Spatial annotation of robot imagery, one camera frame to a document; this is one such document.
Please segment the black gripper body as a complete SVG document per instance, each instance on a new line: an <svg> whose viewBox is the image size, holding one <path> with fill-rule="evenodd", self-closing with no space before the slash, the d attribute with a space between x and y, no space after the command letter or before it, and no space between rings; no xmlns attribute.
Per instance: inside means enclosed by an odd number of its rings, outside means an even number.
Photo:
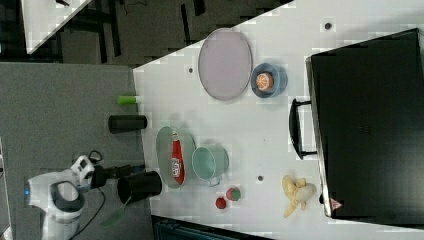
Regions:
<svg viewBox="0 0 424 240"><path fill-rule="evenodd" d="M91 188L103 187L109 179L120 179L123 177L139 174L144 170L144 165L125 165L104 168L101 165L94 167L94 173L91 180Z"/></svg>

